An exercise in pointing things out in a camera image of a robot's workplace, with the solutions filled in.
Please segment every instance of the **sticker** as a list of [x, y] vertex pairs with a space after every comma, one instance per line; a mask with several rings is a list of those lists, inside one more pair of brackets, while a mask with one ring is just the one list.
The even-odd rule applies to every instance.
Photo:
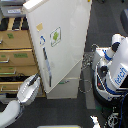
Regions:
[[14, 57], [15, 58], [28, 58], [28, 55], [27, 53], [17, 53], [17, 54], [14, 54]]
[[45, 38], [44, 36], [40, 36], [40, 45], [44, 45], [45, 44]]
[[43, 29], [42, 23], [38, 24], [38, 25], [36, 26], [36, 29], [37, 29], [37, 31], [42, 30], [42, 29]]
[[8, 10], [9, 14], [21, 14], [21, 10], [20, 9], [11, 9]]
[[9, 38], [9, 39], [13, 39], [13, 38], [14, 38], [14, 36], [13, 36], [12, 33], [8, 33], [7, 35], [8, 35], [8, 38]]
[[2, 58], [5, 58], [5, 57], [6, 57], [6, 55], [1, 55], [1, 57], [2, 57]]
[[51, 46], [54, 47], [61, 41], [61, 28], [57, 28], [50, 34]]
[[8, 69], [13, 69], [12, 67], [8, 68]]
[[3, 86], [3, 88], [6, 88], [6, 86]]

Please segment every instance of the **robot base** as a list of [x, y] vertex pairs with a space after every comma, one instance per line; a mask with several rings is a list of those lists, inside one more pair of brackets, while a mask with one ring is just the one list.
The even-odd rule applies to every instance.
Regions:
[[96, 70], [96, 72], [93, 73], [93, 78], [92, 78], [92, 84], [93, 84], [93, 94], [96, 98], [96, 100], [103, 106], [106, 106], [106, 107], [114, 107], [114, 106], [117, 106], [118, 103], [119, 103], [119, 99], [116, 99], [116, 98], [112, 98], [111, 101], [107, 100], [104, 98], [104, 94], [107, 94], [107, 92], [105, 90], [100, 90], [98, 88], [98, 85], [102, 84], [101, 83], [101, 79], [98, 78], [98, 76], [96, 75], [98, 72], [98, 70]]

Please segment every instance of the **box label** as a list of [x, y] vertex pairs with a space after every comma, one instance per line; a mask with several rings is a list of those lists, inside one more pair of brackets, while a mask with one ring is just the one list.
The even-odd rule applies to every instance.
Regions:
[[12, 9], [12, 10], [8, 10], [9, 14], [21, 14], [21, 10], [20, 9]]
[[28, 55], [27, 53], [17, 53], [17, 54], [14, 54], [14, 57], [15, 58], [28, 58]]
[[6, 57], [6, 55], [1, 55], [1, 58], [5, 58]]
[[13, 38], [14, 38], [14, 36], [13, 36], [12, 33], [8, 33], [7, 35], [8, 35], [8, 38], [9, 38], [9, 39], [13, 39]]

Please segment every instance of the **white robot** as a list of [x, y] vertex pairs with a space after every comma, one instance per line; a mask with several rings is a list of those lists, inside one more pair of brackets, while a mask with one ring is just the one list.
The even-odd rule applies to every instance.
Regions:
[[5, 110], [0, 113], [0, 128], [7, 127], [22, 115], [24, 106], [30, 105], [34, 101], [39, 85], [38, 74], [30, 76], [21, 84], [17, 100], [10, 101]]
[[[121, 13], [128, 34], [128, 9]], [[108, 48], [96, 48], [92, 64], [94, 93], [104, 103], [115, 105], [128, 92], [128, 37], [115, 34]]]

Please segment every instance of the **black cable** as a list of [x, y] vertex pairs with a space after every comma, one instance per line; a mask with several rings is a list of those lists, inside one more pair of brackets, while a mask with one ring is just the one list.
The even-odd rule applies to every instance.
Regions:
[[100, 4], [104, 4], [106, 0], [97, 0]]

